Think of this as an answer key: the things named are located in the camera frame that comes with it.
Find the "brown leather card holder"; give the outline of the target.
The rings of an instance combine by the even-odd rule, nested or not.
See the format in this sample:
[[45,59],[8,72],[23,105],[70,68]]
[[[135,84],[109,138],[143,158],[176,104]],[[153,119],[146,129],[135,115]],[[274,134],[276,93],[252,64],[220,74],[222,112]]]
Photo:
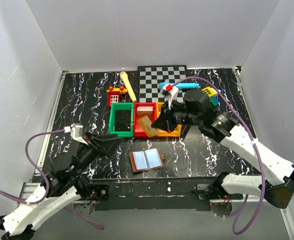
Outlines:
[[161,154],[159,148],[151,148],[130,152],[129,159],[132,171],[140,173],[163,168],[166,155]]

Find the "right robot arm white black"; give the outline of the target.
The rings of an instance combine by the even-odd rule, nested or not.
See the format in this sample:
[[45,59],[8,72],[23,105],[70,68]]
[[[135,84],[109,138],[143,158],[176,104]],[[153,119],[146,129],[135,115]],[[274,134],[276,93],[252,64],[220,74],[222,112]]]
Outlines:
[[259,175],[236,175],[222,172],[200,193],[208,198],[224,199],[228,195],[260,196],[279,209],[285,209],[294,196],[294,163],[272,152],[240,124],[235,115],[219,110],[211,97],[199,88],[189,90],[184,102],[176,100],[178,89],[166,86],[161,90],[168,100],[162,105],[153,128],[171,132],[177,125],[197,126],[200,132],[231,149],[253,167]]

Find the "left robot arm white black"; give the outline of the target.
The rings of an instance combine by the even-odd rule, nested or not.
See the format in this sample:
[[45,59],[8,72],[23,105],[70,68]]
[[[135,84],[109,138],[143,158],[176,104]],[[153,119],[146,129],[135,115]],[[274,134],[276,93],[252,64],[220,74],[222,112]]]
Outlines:
[[80,143],[76,155],[71,156],[67,167],[43,174],[43,181],[28,198],[15,197],[0,190],[1,195],[19,203],[12,213],[0,216],[3,240],[30,240],[46,220],[77,200],[92,203],[108,199],[108,185],[92,183],[84,171],[96,158],[111,158],[124,139],[117,134],[71,131],[70,135]]

